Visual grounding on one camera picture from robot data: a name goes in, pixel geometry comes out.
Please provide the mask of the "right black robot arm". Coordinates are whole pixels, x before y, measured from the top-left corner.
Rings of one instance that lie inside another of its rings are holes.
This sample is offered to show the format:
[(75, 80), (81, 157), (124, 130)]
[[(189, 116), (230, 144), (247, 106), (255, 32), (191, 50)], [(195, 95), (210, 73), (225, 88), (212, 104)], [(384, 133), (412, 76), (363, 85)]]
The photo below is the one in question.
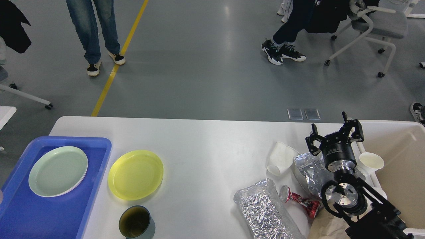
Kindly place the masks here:
[(401, 212), (367, 184), (355, 176), (357, 162), (352, 142), (363, 142), (362, 125), (342, 112), (344, 124), (339, 131), (321, 136), (315, 124), (306, 137), (309, 152), (313, 156), (322, 153), (325, 169), (333, 173), (333, 179), (321, 188), (320, 197), (331, 215), (343, 219), (348, 228), (345, 233), (351, 239), (413, 239), (406, 234), (406, 224)]

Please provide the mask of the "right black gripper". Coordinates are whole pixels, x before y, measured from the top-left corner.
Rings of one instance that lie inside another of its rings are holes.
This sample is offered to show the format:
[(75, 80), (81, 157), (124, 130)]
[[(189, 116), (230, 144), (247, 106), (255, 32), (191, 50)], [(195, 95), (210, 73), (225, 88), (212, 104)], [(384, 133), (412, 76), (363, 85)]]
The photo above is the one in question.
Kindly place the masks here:
[(330, 172), (353, 170), (357, 166), (352, 142), (363, 142), (364, 135), (360, 121), (349, 118), (342, 112), (344, 124), (339, 131), (321, 136), (315, 124), (312, 124), (310, 135), (305, 138), (309, 152), (317, 156), (322, 152), (325, 168)]

